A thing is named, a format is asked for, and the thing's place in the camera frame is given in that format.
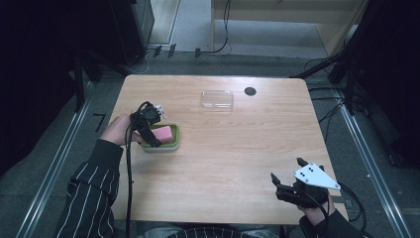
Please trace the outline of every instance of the transparent lid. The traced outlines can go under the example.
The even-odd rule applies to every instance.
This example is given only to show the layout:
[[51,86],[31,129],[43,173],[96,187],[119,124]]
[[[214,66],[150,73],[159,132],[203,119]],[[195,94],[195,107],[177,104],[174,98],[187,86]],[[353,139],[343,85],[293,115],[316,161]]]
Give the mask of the transparent lid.
[[234,95],[228,90],[205,90],[201,93],[201,108],[208,111],[232,111]]

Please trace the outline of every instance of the black round object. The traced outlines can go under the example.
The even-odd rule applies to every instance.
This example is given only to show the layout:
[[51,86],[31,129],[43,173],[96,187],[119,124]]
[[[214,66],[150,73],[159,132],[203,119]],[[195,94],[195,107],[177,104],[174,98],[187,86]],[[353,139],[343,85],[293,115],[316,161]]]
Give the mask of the black round object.
[[254,96],[254,95],[256,95],[256,93],[257,93],[257,91],[253,87],[247,87],[247,88],[245,88],[245,94],[247,94],[249,96]]

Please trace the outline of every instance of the hand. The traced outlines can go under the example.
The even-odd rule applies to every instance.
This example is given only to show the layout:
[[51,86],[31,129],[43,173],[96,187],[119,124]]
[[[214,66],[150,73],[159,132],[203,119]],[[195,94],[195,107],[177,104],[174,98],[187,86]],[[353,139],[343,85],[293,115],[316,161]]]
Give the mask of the hand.
[[[130,116],[127,114],[116,117],[105,129],[100,139],[109,141],[118,146],[126,145],[126,133],[131,131],[129,130],[129,132],[127,132],[127,128],[129,127],[130,123]],[[132,141],[140,143],[145,142],[143,138],[136,132],[133,133]]]
[[[330,192],[328,192],[328,202],[322,204],[325,211],[328,212],[328,215],[331,215],[336,211],[336,207],[334,206],[333,198],[331,197]],[[325,219],[324,213],[322,213],[321,208],[304,208],[301,206],[297,206],[297,208],[303,213],[305,213],[306,217],[308,217],[309,221],[313,226],[318,225],[321,221]]]

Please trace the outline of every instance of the person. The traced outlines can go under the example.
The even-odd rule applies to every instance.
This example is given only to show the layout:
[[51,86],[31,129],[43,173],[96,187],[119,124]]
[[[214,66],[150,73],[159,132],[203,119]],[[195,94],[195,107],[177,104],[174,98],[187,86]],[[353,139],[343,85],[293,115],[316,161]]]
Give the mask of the person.
[[[119,164],[123,154],[130,116],[115,118],[96,141],[88,161],[82,163],[67,185],[64,209],[56,224],[54,237],[124,237],[125,233],[114,227],[111,206],[118,194]],[[142,137],[133,133],[133,141],[142,143]],[[329,211],[329,225],[324,231],[325,217],[320,208],[298,207],[304,213],[301,222],[309,222],[316,233],[324,237],[364,237],[335,208],[332,202],[324,203]],[[251,237],[234,230],[212,228],[188,229],[171,237]]]

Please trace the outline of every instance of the green bowl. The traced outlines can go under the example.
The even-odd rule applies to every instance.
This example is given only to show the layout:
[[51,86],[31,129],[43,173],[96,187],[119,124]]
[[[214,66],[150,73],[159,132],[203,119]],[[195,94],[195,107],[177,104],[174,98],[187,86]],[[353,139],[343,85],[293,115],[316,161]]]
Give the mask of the green bowl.
[[173,140],[168,143],[164,143],[161,146],[154,148],[147,143],[143,143],[141,146],[143,150],[147,152],[158,152],[158,151],[174,151],[179,147],[179,127],[176,124],[155,124],[151,129],[156,129],[164,126],[169,126],[172,132]]

